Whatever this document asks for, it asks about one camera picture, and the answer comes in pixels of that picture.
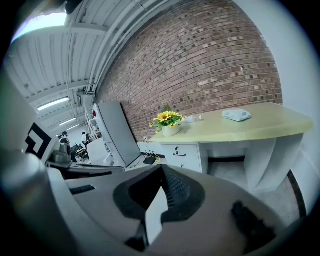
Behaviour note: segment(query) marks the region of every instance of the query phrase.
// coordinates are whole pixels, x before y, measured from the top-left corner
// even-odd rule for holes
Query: office desk
[[[276,190],[294,163],[303,134],[313,127],[312,120],[282,105],[266,102],[241,106],[251,118],[236,122],[222,117],[222,109],[201,114],[202,121],[180,126],[172,137],[162,133],[159,142],[169,165],[206,174],[208,152],[204,143],[249,141],[244,168],[250,191]]]
[[[87,152],[87,149],[86,148],[82,148],[82,149],[78,149],[76,154],[83,159],[84,155],[86,154],[86,152]]]

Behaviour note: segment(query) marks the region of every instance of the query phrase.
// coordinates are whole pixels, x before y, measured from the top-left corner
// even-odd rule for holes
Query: white refrigerator
[[[93,115],[115,165],[127,167],[141,155],[119,102],[94,104]]]

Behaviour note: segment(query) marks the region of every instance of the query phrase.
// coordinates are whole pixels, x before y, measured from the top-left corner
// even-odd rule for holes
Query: brick wall
[[[273,56],[254,23],[230,0],[167,9],[136,33],[106,75],[97,102],[120,101],[137,141],[169,104],[190,115],[282,103]]]

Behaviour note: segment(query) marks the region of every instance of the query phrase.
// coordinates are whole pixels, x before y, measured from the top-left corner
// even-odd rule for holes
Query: sunflower
[[[176,117],[176,116],[177,116],[177,113],[176,113],[176,112],[173,112],[173,111],[168,111],[168,116],[169,116],[169,117]]]
[[[158,114],[158,118],[157,119],[160,122],[163,122],[163,121],[167,121],[169,118],[170,118],[169,112],[166,111],[166,112],[162,112],[162,113]]]

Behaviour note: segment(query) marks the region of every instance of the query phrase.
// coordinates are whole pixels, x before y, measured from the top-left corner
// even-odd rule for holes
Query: white ceiling
[[[62,133],[85,122],[77,94],[92,95],[130,37],[150,18],[179,0],[84,0],[64,26],[42,28],[16,39],[4,67],[38,119]],[[37,107],[68,96],[69,102]],[[76,118],[76,121],[59,124]]]

